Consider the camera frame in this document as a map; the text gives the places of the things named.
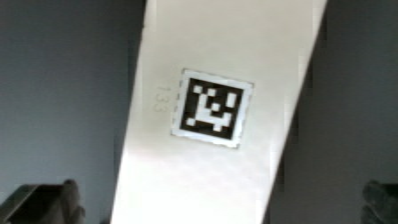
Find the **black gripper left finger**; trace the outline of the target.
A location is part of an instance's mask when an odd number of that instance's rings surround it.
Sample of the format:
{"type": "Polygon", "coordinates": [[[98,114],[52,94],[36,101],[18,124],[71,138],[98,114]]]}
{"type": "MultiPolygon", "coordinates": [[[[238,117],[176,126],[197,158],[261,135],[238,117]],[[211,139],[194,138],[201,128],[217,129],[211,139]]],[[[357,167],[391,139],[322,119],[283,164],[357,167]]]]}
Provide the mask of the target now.
{"type": "Polygon", "coordinates": [[[78,184],[23,184],[0,203],[0,224],[85,224],[78,184]]]}

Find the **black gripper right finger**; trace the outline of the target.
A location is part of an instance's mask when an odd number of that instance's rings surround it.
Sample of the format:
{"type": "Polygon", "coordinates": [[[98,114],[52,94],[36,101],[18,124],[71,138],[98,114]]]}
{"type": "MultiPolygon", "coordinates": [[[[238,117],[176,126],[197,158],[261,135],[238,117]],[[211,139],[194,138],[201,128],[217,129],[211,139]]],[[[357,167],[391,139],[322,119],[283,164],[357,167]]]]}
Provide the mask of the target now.
{"type": "Polygon", "coordinates": [[[362,188],[361,224],[398,224],[398,184],[371,180],[362,188]]]}

